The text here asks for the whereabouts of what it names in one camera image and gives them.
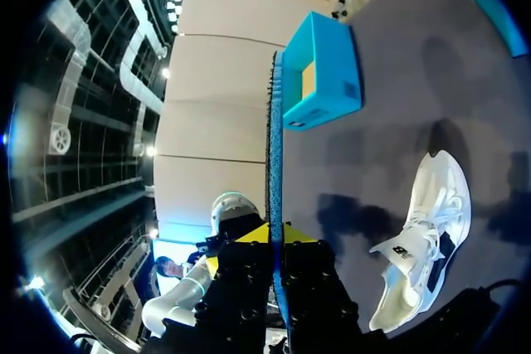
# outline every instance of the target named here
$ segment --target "gray floor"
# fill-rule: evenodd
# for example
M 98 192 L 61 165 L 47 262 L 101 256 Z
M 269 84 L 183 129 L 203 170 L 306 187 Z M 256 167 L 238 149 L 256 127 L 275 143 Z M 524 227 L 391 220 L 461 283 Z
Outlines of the gray floor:
M 368 249 L 402 228 L 426 151 L 444 148 L 458 159 L 473 201 L 469 238 L 431 312 L 465 287 L 523 273 L 531 247 L 531 67 L 510 58 L 472 0 L 372 0 L 352 26 L 364 108 L 285 132 L 284 217 L 334 247 L 368 330 L 386 266 Z

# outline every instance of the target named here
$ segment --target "dark hair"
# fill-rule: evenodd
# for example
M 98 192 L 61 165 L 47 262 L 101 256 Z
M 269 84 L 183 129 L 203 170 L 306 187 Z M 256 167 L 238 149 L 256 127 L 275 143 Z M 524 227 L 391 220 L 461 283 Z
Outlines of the dark hair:
M 164 272 L 164 265 L 170 261 L 173 262 L 173 260 L 166 256 L 160 256 L 155 260 L 155 269 L 157 270 L 158 275 L 162 275 L 163 277 L 171 277 L 171 275 L 166 275 Z

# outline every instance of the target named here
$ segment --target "yellow panel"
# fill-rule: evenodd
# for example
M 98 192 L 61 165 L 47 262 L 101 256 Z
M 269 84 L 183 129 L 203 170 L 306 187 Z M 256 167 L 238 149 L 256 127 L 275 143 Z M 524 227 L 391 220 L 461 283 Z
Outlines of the yellow panel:
M 236 240 L 236 242 L 252 242 L 254 240 L 263 244 L 269 242 L 269 226 L 267 223 L 261 225 L 256 230 L 251 231 L 249 234 L 242 236 L 239 240 Z
M 284 224 L 284 243 L 292 244 L 296 240 L 299 240 L 300 242 L 317 242 L 317 240 L 313 239 L 312 237 L 297 231 L 295 228 L 287 224 Z
M 317 240 L 314 240 L 313 238 L 307 236 L 306 234 L 303 234 L 300 231 L 297 231 L 295 228 L 284 224 L 284 242 L 286 244 L 292 244 L 296 240 L 299 240 L 300 242 L 316 242 Z M 245 243 L 251 243 L 253 241 L 258 241 L 261 243 L 267 243 L 269 242 L 269 225 L 265 223 L 264 225 L 261 225 L 256 230 L 251 231 L 249 234 L 242 236 L 239 240 L 236 240 L 236 242 L 245 242 Z M 217 261 L 217 257 L 209 257 L 207 259 L 207 266 L 208 270 L 210 271 L 210 274 L 212 277 L 216 274 L 217 267 L 219 263 Z
M 302 96 L 305 99 L 315 91 L 315 63 L 312 61 L 302 71 Z
M 209 257 L 207 258 L 207 267 L 208 271 L 210 271 L 210 275 L 214 278 L 214 275 L 216 275 L 217 267 L 219 266 L 219 262 L 217 261 L 216 257 Z

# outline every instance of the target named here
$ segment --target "person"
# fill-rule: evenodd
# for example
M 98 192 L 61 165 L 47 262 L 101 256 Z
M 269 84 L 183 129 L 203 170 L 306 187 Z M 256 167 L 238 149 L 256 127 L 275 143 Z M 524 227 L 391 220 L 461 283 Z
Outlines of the person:
M 201 259 L 201 256 L 201 252 L 193 252 L 188 256 L 186 263 L 183 264 L 177 264 L 167 256 L 159 256 L 155 260 L 155 269 L 157 274 L 163 277 L 181 279 L 186 274 L 186 271 L 191 269 Z

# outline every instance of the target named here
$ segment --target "blue box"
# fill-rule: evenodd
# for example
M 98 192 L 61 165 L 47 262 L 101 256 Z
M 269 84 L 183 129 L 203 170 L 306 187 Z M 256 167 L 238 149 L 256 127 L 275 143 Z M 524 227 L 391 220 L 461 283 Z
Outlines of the blue box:
M 310 78 L 311 92 L 303 89 Z M 285 129 L 310 129 L 362 108 L 349 26 L 317 12 L 305 18 L 283 52 L 282 95 Z

